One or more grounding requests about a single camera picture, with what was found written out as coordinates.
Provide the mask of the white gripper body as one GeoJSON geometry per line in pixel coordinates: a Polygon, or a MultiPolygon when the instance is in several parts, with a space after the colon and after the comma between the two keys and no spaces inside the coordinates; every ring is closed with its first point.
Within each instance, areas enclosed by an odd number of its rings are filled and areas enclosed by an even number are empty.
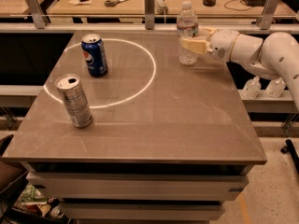
{"type": "Polygon", "coordinates": [[[235,30],[216,30],[209,37],[208,53],[216,60],[229,62],[235,41],[240,33],[235,30]]]}

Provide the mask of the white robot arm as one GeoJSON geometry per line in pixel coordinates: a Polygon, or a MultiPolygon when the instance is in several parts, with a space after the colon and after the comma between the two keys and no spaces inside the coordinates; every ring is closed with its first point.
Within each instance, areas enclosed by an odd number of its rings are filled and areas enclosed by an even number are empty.
{"type": "Polygon", "coordinates": [[[216,60],[237,63],[257,77],[281,77],[299,108],[299,44],[292,35],[276,32],[262,39],[212,28],[203,28],[200,33],[202,37],[182,36],[179,44],[200,55],[209,53],[216,60]]]}

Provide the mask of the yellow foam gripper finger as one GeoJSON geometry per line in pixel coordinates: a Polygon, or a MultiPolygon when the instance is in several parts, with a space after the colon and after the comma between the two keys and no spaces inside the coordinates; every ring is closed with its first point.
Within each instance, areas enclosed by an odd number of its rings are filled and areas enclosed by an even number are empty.
{"type": "Polygon", "coordinates": [[[211,28],[211,27],[201,27],[198,30],[198,34],[204,38],[210,38],[215,32],[216,32],[216,29],[211,28]]]}
{"type": "Polygon", "coordinates": [[[194,39],[193,37],[182,37],[179,40],[179,44],[196,54],[204,55],[210,52],[210,43],[205,39],[194,39]]]}

